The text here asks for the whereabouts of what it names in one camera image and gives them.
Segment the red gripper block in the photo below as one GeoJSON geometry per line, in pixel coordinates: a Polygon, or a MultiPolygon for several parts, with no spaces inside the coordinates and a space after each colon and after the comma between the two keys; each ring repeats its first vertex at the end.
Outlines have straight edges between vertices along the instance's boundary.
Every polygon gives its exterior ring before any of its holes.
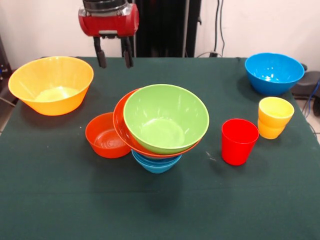
{"type": "Polygon", "coordinates": [[[106,68],[107,62],[100,37],[107,36],[121,38],[125,65],[128,69],[134,66],[129,37],[135,35],[139,28],[139,11],[136,4],[128,3],[120,9],[101,13],[90,13],[81,7],[78,10],[78,20],[82,31],[93,37],[98,65],[101,68],[106,68]]]}

